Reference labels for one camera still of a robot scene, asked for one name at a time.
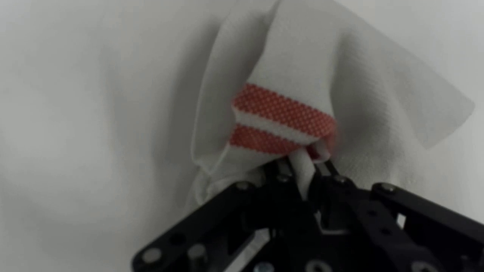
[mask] fabric fold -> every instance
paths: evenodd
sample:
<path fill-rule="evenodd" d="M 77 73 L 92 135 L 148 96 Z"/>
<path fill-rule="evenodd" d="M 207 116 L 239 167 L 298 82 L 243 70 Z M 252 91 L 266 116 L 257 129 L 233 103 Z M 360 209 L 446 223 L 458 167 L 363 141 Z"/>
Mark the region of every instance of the fabric fold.
<path fill-rule="evenodd" d="M 210 185 L 308 146 L 367 184 L 414 181 L 414 158 L 473 103 L 331 0 L 240 2 L 198 102 L 193 162 Z"/>

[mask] white cloth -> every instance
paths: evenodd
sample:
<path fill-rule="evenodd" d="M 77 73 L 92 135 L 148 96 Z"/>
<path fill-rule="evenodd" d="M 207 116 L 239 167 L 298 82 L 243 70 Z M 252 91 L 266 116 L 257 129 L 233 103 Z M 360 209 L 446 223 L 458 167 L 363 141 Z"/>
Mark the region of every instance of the white cloth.
<path fill-rule="evenodd" d="M 331 0 L 242 2 L 221 28 L 203 81 L 195 197 L 203 202 L 301 147 L 333 146 L 334 137 L 330 150 L 343 175 L 363 187 L 405 185 L 417 178 L 417 150 L 451 135 L 472 110 L 432 70 Z M 330 120 L 317 123 L 322 116 Z"/>
<path fill-rule="evenodd" d="M 183 217 L 195 97 L 233 2 L 0 0 L 0 271 L 128 272 Z M 484 103 L 484 2 L 340 2 Z M 479 221 L 482 122 L 432 149 L 413 191 Z"/>

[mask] red striped fabric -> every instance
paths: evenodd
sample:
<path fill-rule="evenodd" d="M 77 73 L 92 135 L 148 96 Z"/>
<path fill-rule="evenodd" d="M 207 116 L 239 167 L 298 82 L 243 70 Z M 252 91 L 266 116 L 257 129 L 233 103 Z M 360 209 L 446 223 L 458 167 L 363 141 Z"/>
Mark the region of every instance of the red striped fabric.
<path fill-rule="evenodd" d="M 274 91 L 246 84 L 233 107 L 240 113 L 319 138 L 331 146 L 330 149 L 334 146 L 336 125 L 330 116 Z M 237 125 L 228 144 L 258 153 L 284 156 L 310 143 L 298 144 L 271 132 Z"/>
<path fill-rule="evenodd" d="M 327 138 L 336 128 L 330 116 L 251 84 L 242 88 L 234 108 L 316 138 Z"/>

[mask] white fabric backdrop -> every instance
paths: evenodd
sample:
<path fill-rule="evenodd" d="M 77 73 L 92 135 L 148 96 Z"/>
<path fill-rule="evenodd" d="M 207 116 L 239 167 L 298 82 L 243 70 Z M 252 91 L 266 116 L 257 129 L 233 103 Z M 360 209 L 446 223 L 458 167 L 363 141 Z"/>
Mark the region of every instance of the white fabric backdrop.
<path fill-rule="evenodd" d="M 122 272 L 181 217 L 234 0 L 0 0 L 0 271 Z M 484 221 L 484 4 L 340 0 L 476 102 L 416 193 Z"/>

